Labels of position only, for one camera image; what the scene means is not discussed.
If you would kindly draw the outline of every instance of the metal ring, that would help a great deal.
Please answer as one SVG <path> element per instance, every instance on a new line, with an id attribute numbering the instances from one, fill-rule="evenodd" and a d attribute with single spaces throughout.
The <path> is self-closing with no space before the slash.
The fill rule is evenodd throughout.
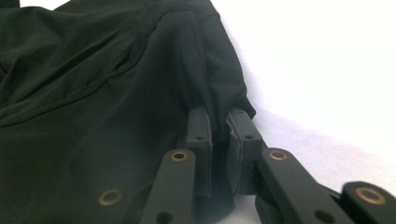
<path id="1" fill-rule="evenodd" d="M 99 197 L 99 204 L 102 206 L 110 206 L 120 201 L 122 192 L 119 189 L 110 189 L 105 191 Z"/>
<path id="2" fill-rule="evenodd" d="M 284 161 L 285 159 L 288 158 L 288 155 L 286 155 L 285 153 L 283 153 L 281 151 L 271 151 L 269 155 L 272 159 L 277 160 L 277 161 Z"/>
<path id="3" fill-rule="evenodd" d="M 374 195 L 375 198 L 367 196 L 367 193 Z M 367 203 L 373 203 L 378 205 L 387 203 L 387 199 L 384 197 L 384 195 L 382 195 L 375 189 L 370 189 L 366 187 L 357 188 L 356 194 Z"/>
<path id="4" fill-rule="evenodd" d="M 178 152 L 175 152 L 174 154 L 172 154 L 172 160 L 173 161 L 184 161 L 188 157 L 189 156 L 187 155 L 187 153 L 182 152 L 182 151 L 178 151 Z"/>

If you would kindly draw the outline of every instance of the brass ring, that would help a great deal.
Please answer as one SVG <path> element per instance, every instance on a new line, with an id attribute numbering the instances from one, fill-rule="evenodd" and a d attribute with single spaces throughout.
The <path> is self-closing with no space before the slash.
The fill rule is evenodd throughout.
<path id="1" fill-rule="evenodd" d="M 110 206 L 120 201 L 122 192 L 119 189 L 110 189 L 105 191 L 99 197 L 99 204 L 102 206 Z"/>
<path id="2" fill-rule="evenodd" d="M 271 151 L 269 155 L 272 159 L 277 161 L 285 161 L 288 158 L 288 156 L 281 151 Z"/>
<path id="3" fill-rule="evenodd" d="M 375 198 L 367 196 L 367 193 L 374 195 Z M 370 189 L 366 187 L 357 188 L 356 194 L 367 203 L 378 204 L 378 205 L 387 203 L 387 199 L 384 197 L 384 195 L 382 195 L 380 192 L 378 192 L 375 189 Z"/>
<path id="4" fill-rule="evenodd" d="M 188 158 L 187 153 L 182 152 L 182 151 L 178 151 L 178 152 L 175 152 L 174 154 L 172 154 L 173 161 L 184 161 L 187 158 Z"/>

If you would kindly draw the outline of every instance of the grommet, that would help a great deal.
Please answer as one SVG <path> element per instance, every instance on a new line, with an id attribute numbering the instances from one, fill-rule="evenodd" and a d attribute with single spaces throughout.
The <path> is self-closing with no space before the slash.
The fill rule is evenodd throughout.
<path id="1" fill-rule="evenodd" d="M 382 195 L 380 192 L 378 192 L 375 189 L 360 187 L 360 188 L 356 188 L 355 192 L 361 199 L 363 199 L 367 203 L 378 204 L 378 205 L 387 203 L 387 199 L 384 197 L 384 195 Z"/>
<path id="2" fill-rule="evenodd" d="M 119 202 L 121 198 L 122 192 L 119 189 L 110 189 L 99 197 L 98 202 L 102 206 L 110 206 Z"/>
<path id="3" fill-rule="evenodd" d="M 188 155 L 185 152 L 178 151 L 172 154 L 173 161 L 184 161 L 188 158 Z"/>
<path id="4" fill-rule="evenodd" d="M 285 159 L 288 158 L 288 156 L 281 151 L 271 151 L 269 155 L 272 159 L 277 161 L 284 161 Z"/>

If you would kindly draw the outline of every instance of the white background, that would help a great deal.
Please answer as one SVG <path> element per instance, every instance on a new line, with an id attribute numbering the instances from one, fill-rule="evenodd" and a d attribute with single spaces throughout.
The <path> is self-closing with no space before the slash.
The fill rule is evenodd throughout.
<path id="1" fill-rule="evenodd" d="M 212 2 L 267 144 L 292 152 L 337 191 L 363 180 L 396 195 L 396 2 Z M 220 222 L 233 223 L 260 223 L 253 197 L 236 197 L 235 211 Z"/>

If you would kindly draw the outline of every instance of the black cloth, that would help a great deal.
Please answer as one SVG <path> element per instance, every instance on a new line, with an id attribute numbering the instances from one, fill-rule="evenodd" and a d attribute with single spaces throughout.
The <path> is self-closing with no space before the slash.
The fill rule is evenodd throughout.
<path id="1" fill-rule="evenodd" d="M 233 209 L 225 172 L 231 107 L 254 109 L 206 0 L 72 0 L 0 9 L 0 222 L 136 223 L 163 154 L 204 106 L 213 197 L 198 223 Z M 119 189 L 112 206 L 100 195 Z"/>

